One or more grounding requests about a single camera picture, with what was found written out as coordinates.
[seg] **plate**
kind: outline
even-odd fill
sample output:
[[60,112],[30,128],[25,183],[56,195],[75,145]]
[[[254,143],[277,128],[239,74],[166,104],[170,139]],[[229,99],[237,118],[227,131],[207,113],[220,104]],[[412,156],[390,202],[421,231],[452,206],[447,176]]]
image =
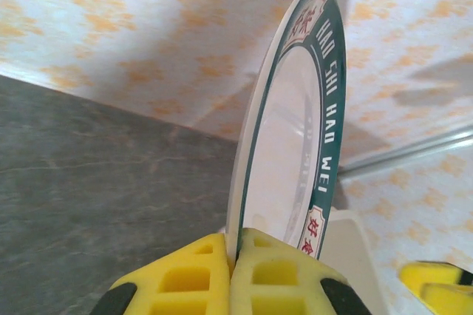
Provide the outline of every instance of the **plate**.
[[336,0],[294,0],[266,53],[236,151],[225,227],[232,263],[243,227],[318,258],[338,170],[345,81]]

